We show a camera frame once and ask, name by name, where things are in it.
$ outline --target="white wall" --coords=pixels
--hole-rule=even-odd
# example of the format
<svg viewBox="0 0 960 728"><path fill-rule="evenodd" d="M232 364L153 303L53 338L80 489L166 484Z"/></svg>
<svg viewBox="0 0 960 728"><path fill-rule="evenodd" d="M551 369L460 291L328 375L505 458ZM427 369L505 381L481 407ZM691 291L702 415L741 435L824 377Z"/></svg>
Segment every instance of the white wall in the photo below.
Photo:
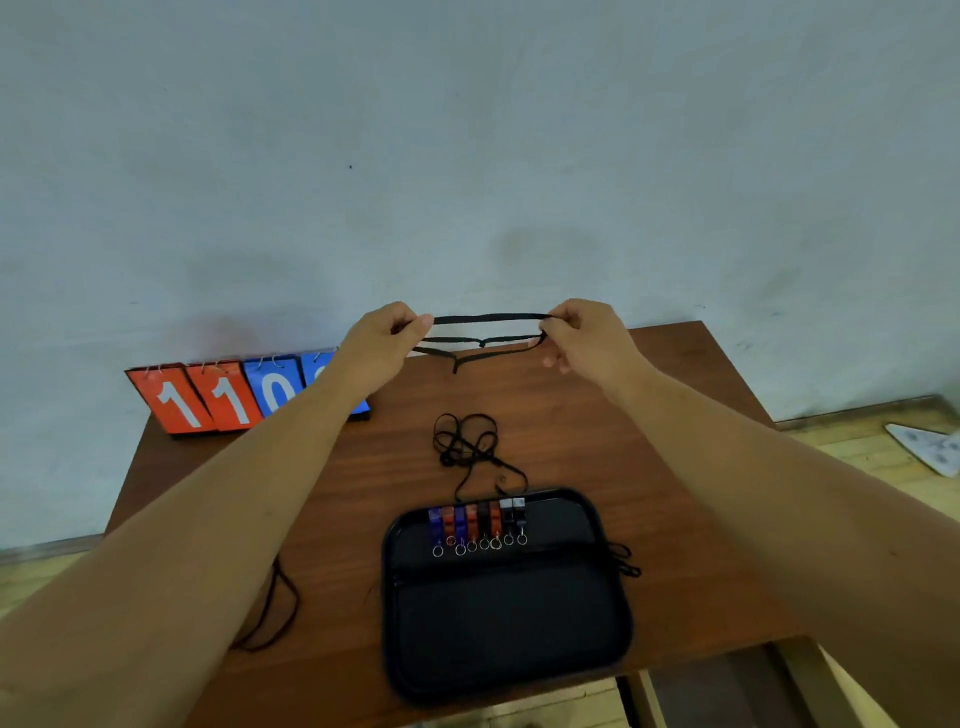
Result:
<svg viewBox="0 0 960 728"><path fill-rule="evenodd" d="M702 318L775 418L960 391L959 36L955 0L8 0L0 547L103 528L126 367L393 299Z"/></svg>

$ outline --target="black case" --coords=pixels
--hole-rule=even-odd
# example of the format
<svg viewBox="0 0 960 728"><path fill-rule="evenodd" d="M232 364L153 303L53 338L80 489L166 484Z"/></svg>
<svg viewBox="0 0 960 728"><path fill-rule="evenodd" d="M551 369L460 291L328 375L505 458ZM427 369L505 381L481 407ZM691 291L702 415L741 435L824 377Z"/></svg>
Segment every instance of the black case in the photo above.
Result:
<svg viewBox="0 0 960 728"><path fill-rule="evenodd" d="M446 546L435 557L426 508L388 529L384 662L408 700L493 692L606 667L626 653L633 616L593 505L568 488L525 497L525 546L463 556Z"/></svg>

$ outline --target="baseboard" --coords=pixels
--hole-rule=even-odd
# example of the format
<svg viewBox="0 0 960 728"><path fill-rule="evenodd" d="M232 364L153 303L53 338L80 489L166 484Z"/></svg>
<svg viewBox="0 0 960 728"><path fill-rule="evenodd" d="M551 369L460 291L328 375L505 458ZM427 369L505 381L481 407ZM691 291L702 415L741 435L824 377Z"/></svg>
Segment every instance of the baseboard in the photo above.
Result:
<svg viewBox="0 0 960 728"><path fill-rule="evenodd" d="M46 544L6 548L0 550L0 567L8 564L19 564L24 561L34 561L36 559L49 559L53 556L65 556L68 553L90 551L99 544L103 538L104 535L102 533L96 533L89 536L78 536L75 539L50 541Z"/></svg>
<svg viewBox="0 0 960 728"><path fill-rule="evenodd" d="M848 420L850 417L869 417L871 415L896 416L898 412L906 409L930 409L943 412L948 416L956 416L956 411L946 399L940 395L927 395L926 397L916 397L913 400L888 401L882 404L871 404L866 407L842 409L839 412L828 412L823 415L798 417L795 420L783 420L777 423L777 429L781 432L786 432L814 425L830 425L835 422Z"/></svg>

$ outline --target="plastic whistle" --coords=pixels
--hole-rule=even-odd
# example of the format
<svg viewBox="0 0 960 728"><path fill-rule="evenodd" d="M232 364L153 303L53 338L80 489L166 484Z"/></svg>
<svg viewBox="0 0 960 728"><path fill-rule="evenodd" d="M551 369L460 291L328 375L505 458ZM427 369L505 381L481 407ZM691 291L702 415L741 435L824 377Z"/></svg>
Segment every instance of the plastic whistle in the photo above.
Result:
<svg viewBox="0 0 960 728"><path fill-rule="evenodd" d="M440 508L431 508L427 511L430 517L430 534L433 536L433 555L444 555L444 519Z"/></svg>
<svg viewBox="0 0 960 728"><path fill-rule="evenodd" d="M456 522L455 539L457 545L453 552L457 556L463 556L467 553L467 509L463 506L457 506L453 509L454 521Z"/></svg>
<svg viewBox="0 0 960 728"><path fill-rule="evenodd" d="M486 551L490 548L490 504L485 500L477 504L477 520L480 523L480 548Z"/></svg>
<svg viewBox="0 0 960 728"><path fill-rule="evenodd" d="M498 551L503 548L500 541L500 534L503 533L503 526L500 524L500 504L496 500L490 501L490 548Z"/></svg>
<svg viewBox="0 0 960 728"><path fill-rule="evenodd" d="M477 549L477 540L480 538L480 528L477 525L477 507L475 503L467 506L467 551Z"/></svg>
<svg viewBox="0 0 960 728"><path fill-rule="evenodd" d="M500 499L500 513L503 514L503 545L512 546L514 544L514 500L512 498Z"/></svg>
<svg viewBox="0 0 960 728"><path fill-rule="evenodd" d="M521 546L527 545L527 535L524 530L527 527L527 499L522 497L514 498L514 517L516 518L516 528L519 533L516 536L516 542Z"/></svg>
<svg viewBox="0 0 960 728"><path fill-rule="evenodd" d="M441 516L444 519L444 534L446 544L454 546L457 543L457 536L453 524L453 506L446 505L441 509Z"/></svg>

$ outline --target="black string loop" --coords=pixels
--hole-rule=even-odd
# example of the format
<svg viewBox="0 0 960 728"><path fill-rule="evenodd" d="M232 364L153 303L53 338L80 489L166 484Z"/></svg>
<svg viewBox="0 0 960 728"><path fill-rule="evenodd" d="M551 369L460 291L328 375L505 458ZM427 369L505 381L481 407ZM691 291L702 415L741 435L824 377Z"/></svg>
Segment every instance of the black string loop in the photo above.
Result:
<svg viewBox="0 0 960 728"><path fill-rule="evenodd" d="M542 321L543 319L554 318L549 313L485 313L480 316L438 316L433 320L434 326L444 326L446 324L482 324L495 321ZM427 336L423 341L435 344L476 344L480 349L484 349L488 344L505 344L512 341L524 341L527 339L537 339L536 344L532 344L526 349L510 349L505 352L482 352L468 354L466 356L457 356L455 352L448 352L444 349L434 349L433 347L417 346L413 351L428 353L432 356L442 356L446 359L453 359L453 374L464 364L480 359L489 359L493 356L501 356L508 353L527 352L535 349L546 340L546 332L530 334L526 336L489 336L486 339L477 339L472 336Z"/></svg>
<svg viewBox="0 0 960 728"><path fill-rule="evenodd" d="M293 581L286 572L283 570L283 567L280 565L280 557L274 559L274 563L271 566L271 571L273 572L270 577L270 588L267 590L267 598L263 601L263 609L260 610L260 617L256 621L256 624L250 629L247 634L243 637L237 638L233 644L230 645L230 649L242 649L244 652L259 652L262 649L270 647L283 637L287 632L290 631L290 628L294 624L294 619L297 618L297 612L300 610L300 591L294 585ZM294 596L294 609L290 613L290 617L287 618L283 624L275 631L271 637L263 643L251 644L253 637L260 630L260 627L263 626L263 623L267 620L267 615L270 613L270 607L274 603L274 595L276 594L276 585L279 582L283 582L284 586L290 590L290 593Z"/></svg>
<svg viewBox="0 0 960 728"><path fill-rule="evenodd" d="M633 579L639 578L643 574L640 567L635 567L629 563L629 559L634 557L634 553L630 550L629 546L616 541L607 541L607 550L610 553L613 563L616 565L616 570L621 574Z"/></svg>
<svg viewBox="0 0 960 728"><path fill-rule="evenodd" d="M464 435L464 428L467 423L472 421L484 423L484 429L471 441ZM493 463L497 468L504 468L511 473L516 473L523 478L523 490L520 492L527 492L530 488L527 473L496 456L496 446L499 442L500 436L497 433L496 420L482 412L474 412L462 420L454 414L444 412L436 419L433 424L433 447L440 454L440 464L445 468L467 469L467 474L464 475L453 491L454 502L462 503L460 489L470 479L473 474L473 466L477 463ZM498 495L509 497L510 494L500 487L501 481L502 476L496 479L493 488Z"/></svg>

